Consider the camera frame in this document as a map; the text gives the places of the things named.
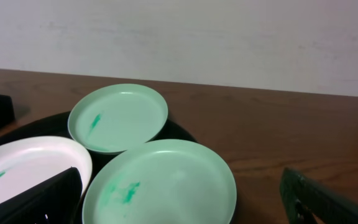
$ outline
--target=round plate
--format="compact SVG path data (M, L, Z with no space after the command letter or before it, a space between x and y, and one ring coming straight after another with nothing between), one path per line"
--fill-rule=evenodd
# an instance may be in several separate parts
M166 139L110 161L92 181L84 224L228 224L236 206L230 168L200 144Z
M76 167L82 193L91 178L89 152L77 142L61 137L35 137L0 146L0 203Z
M155 90L119 84L80 100L70 113L68 130L89 150L118 154L154 138L167 118L167 103Z

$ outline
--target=wooden table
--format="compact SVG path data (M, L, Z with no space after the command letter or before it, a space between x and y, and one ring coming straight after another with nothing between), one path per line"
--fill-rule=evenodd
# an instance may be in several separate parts
M0 94L12 96L17 118L0 136L117 83L160 92L173 120L229 164L233 223L288 223L278 191L284 167L358 203L357 97L0 70Z

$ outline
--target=table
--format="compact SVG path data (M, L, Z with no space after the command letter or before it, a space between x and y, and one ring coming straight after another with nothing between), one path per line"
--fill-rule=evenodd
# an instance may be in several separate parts
M171 119L229 164L233 223L288 223L278 191L284 167L358 203L358 97L0 70L0 94L12 96L17 118L0 136L117 83L160 92Z

